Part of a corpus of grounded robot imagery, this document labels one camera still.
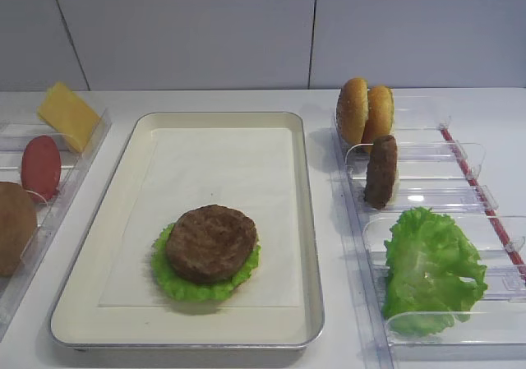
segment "cheese slice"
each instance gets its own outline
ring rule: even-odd
[[[64,135],[70,147],[81,153],[88,142],[99,115],[61,82],[56,83],[46,94],[37,110],[39,117],[56,131]]]

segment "white tray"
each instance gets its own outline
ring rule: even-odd
[[[260,265],[226,302],[174,302],[151,245],[217,203],[254,219]],[[70,347],[304,348],[324,321],[302,120],[152,113],[136,124],[51,317]]]

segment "hamburger patty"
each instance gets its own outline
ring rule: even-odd
[[[256,245],[256,226],[241,211],[208,205],[183,214],[166,243],[176,273],[212,284],[238,272]]]
[[[392,135],[380,136],[373,142],[364,199],[375,209],[383,209],[393,195],[397,153],[396,139]]]

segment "plastic container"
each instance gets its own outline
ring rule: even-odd
[[[362,347],[374,350],[364,354],[367,367],[397,367],[402,357],[428,359],[431,351],[436,354],[432,358],[440,360],[450,355],[452,348],[469,347],[462,351],[465,357],[472,357],[476,346],[526,344],[524,332],[518,332],[518,324],[526,321],[526,266],[522,262],[526,217],[496,214],[497,203],[489,188],[477,182],[484,149],[453,140],[448,131],[449,114],[437,110],[439,103],[428,97],[395,98],[392,135],[398,145],[398,180],[383,210],[372,209],[363,200],[368,163],[364,145],[348,145],[333,126],[337,178],[353,232],[352,237],[342,237],[348,277],[355,292]],[[448,214],[461,227],[478,249],[480,263],[487,266],[488,289],[470,312],[414,311],[386,320],[381,314],[388,271],[384,241],[391,239],[390,228],[400,214],[418,206]],[[356,274],[361,283],[356,282]],[[407,336],[399,332],[401,324],[443,321],[446,317],[454,321],[453,326],[437,334]]]
[[[110,126],[111,122],[105,112],[93,130],[84,152],[77,154],[68,149],[61,134],[45,124],[0,123],[0,181],[21,182],[22,155],[29,141],[37,136],[47,135],[53,138],[62,163],[58,194],[50,201],[35,204],[37,229],[25,246],[15,273],[11,277],[0,278],[0,340],[5,335]]]

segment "white counter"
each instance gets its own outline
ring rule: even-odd
[[[341,236],[349,235],[344,206],[333,196],[331,173],[336,169],[330,138],[337,90],[91,92],[85,99],[110,111],[112,127],[78,191],[30,289],[0,343],[1,368],[52,367],[364,367],[356,329],[352,294],[343,259]],[[526,214],[522,197],[523,141],[526,140],[525,89],[396,90],[395,95],[440,95],[453,105],[452,136],[478,142],[487,157],[479,178],[488,185],[499,214]],[[0,122],[35,122],[40,93],[0,93]],[[77,352],[56,345],[48,333],[48,314],[67,267],[110,177],[135,121],[158,111],[290,111],[304,121],[311,179],[325,327],[304,353]],[[525,367],[526,351],[516,361],[404,362],[405,368]]]

